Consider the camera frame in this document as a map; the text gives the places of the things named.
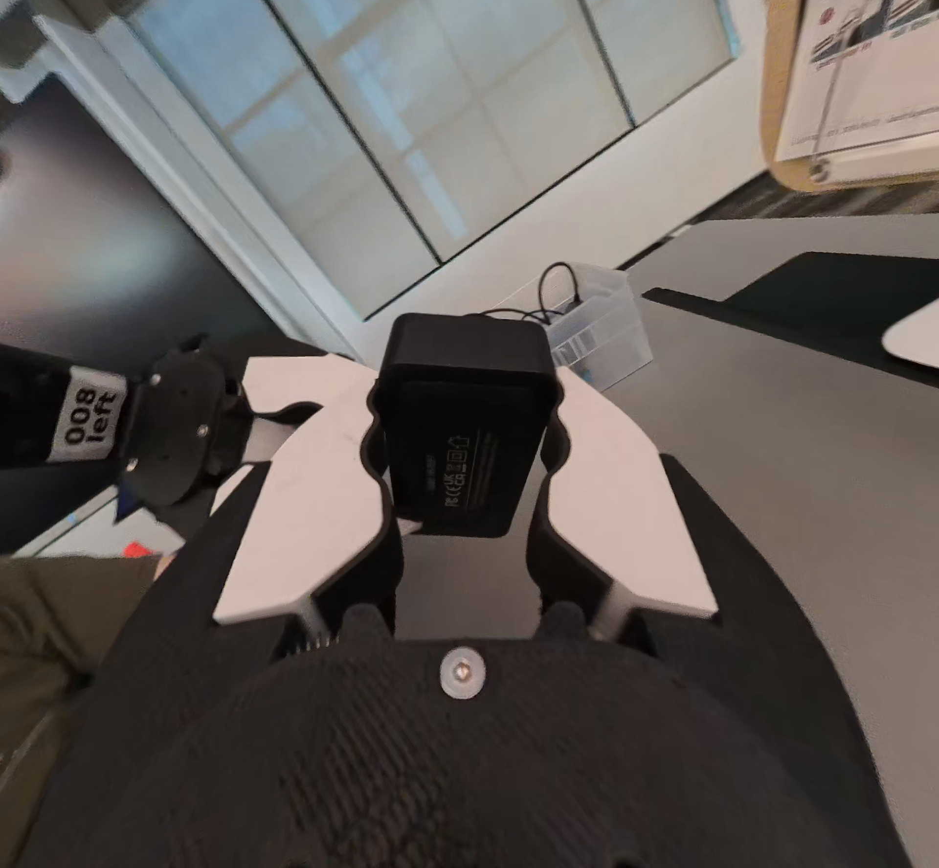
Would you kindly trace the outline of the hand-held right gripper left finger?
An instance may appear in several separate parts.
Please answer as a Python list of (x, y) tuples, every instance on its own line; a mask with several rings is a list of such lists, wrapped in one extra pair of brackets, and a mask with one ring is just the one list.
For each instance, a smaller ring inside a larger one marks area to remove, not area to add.
[(337, 627), (350, 605), (389, 604), (403, 576), (373, 392), (379, 374), (354, 364), (354, 385), (278, 449), (224, 582), (213, 620), (229, 626), (297, 616)]

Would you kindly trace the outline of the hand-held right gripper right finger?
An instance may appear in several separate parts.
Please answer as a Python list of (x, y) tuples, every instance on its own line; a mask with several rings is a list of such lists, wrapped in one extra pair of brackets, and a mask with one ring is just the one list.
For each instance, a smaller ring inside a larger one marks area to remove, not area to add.
[(542, 613), (569, 603), (586, 620), (711, 620), (717, 601), (657, 447), (602, 392), (556, 374), (527, 538)]

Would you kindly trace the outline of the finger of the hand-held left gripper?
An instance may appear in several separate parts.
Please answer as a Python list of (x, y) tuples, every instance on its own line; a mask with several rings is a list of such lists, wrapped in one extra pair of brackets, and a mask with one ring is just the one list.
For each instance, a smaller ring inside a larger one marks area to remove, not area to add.
[(248, 465), (269, 462), (297, 428), (270, 419), (254, 419), (248, 435)]
[(255, 415), (310, 404), (325, 408), (354, 385), (354, 362), (334, 354), (253, 356), (241, 385)]

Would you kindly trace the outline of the long black usb hub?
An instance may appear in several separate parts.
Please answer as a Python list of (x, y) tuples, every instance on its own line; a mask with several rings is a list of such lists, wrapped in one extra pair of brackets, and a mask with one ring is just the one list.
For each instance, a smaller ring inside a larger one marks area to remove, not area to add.
[(431, 535), (508, 533), (558, 397), (542, 326), (399, 316), (374, 399), (397, 516)]

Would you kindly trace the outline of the clear plastic bin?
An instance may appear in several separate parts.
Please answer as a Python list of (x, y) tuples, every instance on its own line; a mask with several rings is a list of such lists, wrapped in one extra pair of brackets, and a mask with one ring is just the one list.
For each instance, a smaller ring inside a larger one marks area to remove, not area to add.
[(546, 327), (557, 367), (604, 392), (647, 366), (651, 345), (627, 273), (572, 264), (584, 303)]

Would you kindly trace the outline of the printed desk sheet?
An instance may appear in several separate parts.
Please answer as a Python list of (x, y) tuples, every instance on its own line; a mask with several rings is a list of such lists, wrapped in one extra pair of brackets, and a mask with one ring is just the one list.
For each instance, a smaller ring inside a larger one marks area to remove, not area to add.
[(118, 497), (116, 486), (106, 487), (13, 551), (12, 555), (117, 557), (123, 556), (126, 548), (133, 546), (157, 554), (171, 554), (184, 545), (182, 536), (145, 508), (137, 509), (119, 521), (116, 518)]

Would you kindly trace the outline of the person's olive clothing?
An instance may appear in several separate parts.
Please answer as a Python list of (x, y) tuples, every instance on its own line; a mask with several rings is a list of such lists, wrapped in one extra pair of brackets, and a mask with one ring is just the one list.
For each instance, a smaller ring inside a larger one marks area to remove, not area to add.
[(1, 559), (2, 835), (33, 817), (88, 686), (174, 556)]

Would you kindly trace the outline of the frosted glass window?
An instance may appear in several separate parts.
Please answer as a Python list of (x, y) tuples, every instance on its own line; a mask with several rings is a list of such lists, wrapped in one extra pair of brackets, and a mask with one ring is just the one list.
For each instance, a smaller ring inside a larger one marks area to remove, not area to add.
[(361, 317), (734, 51), (718, 0), (140, 0), (125, 23)]

